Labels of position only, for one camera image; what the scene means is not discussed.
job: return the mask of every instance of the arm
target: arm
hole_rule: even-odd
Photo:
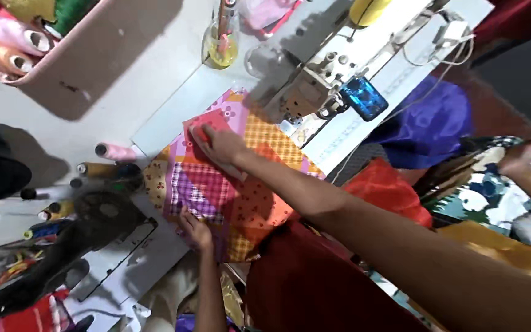
[[[260,178],[302,216],[371,263],[451,331],[531,330],[531,276],[215,132],[211,158]]]
[[[194,331],[226,332],[225,305],[222,300],[220,273],[214,260],[210,229],[189,213],[186,206],[182,208],[178,224],[188,243],[191,243],[200,255],[200,304]]]
[[[500,174],[512,179],[531,197],[531,140],[509,148],[498,167]]]

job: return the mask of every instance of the green thread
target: green thread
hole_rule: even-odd
[[[63,37],[97,4],[98,0],[57,0],[54,13],[57,21],[51,26]]]

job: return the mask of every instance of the maroon clothing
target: maroon clothing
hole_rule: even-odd
[[[260,254],[251,264],[245,300],[264,332],[428,331],[341,246],[299,222],[280,226]]]

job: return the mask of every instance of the hand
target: hand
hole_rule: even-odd
[[[507,177],[520,176],[531,170],[531,140],[505,151],[498,163],[499,173]]]
[[[251,151],[243,139],[232,131],[216,131],[207,124],[202,125],[202,130],[208,136],[209,142],[199,142],[199,144],[203,145],[210,159],[214,161],[235,165],[242,154]]]
[[[187,206],[183,206],[182,211],[179,213],[178,225],[178,234],[183,236],[195,249],[201,253],[212,250],[210,228],[190,213]]]

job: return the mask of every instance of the red fabric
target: red fabric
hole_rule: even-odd
[[[474,29],[477,47],[498,38],[531,35],[531,0],[489,0],[495,9]]]
[[[379,208],[394,212],[417,224],[430,227],[431,215],[421,206],[413,188],[382,158],[376,158],[343,189]]]
[[[3,330],[5,332],[53,332],[55,329],[49,301],[52,296],[57,301],[63,301],[69,296],[69,290],[47,294],[28,309],[5,316],[2,318]]]
[[[289,220],[251,264],[245,302],[264,332],[406,331],[427,328],[333,251],[336,243]]]

